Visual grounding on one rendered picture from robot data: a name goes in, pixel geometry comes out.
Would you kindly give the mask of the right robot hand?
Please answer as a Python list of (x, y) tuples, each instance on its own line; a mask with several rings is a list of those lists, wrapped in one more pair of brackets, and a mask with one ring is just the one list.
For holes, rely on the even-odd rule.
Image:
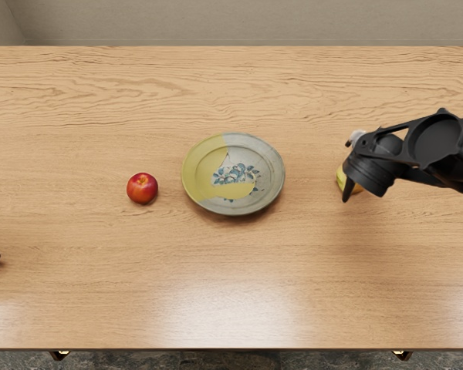
[(365, 173), (363, 172), (363, 157), (356, 152), (357, 143), (367, 134), (364, 129), (355, 129), (345, 142), (345, 147), (351, 149), (348, 157), (343, 161), (343, 172), (346, 174), (346, 186), (342, 192), (342, 201), (346, 203), (353, 195), (355, 183), (364, 189)]

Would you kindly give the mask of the yellow green fruit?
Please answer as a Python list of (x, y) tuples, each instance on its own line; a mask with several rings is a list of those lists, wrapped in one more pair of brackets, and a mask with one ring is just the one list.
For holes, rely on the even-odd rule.
[[(336, 169), (336, 182), (341, 192), (344, 191), (346, 186), (346, 174), (343, 172), (343, 165), (340, 164)], [(363, 192), (364, 189), (358, 183), (355, 183), (352, 194)]]

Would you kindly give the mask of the patterned ceramic plate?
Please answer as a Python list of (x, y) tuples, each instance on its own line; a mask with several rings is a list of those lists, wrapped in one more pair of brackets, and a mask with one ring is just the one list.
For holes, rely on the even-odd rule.
[(195, 144), (181, 168), (185, 193), (215, 214), (245, 216), (281, 193), (286, 169), (278, 151), (247, 133), (220, 133)]

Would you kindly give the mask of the red apple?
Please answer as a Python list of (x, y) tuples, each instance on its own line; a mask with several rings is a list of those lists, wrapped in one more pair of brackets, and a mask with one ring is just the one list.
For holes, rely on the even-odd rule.
[(136, 204), (149, 204), (157, 196), (158, 182), (149, 173), (136, 173), (127, 181), (126, 193)]

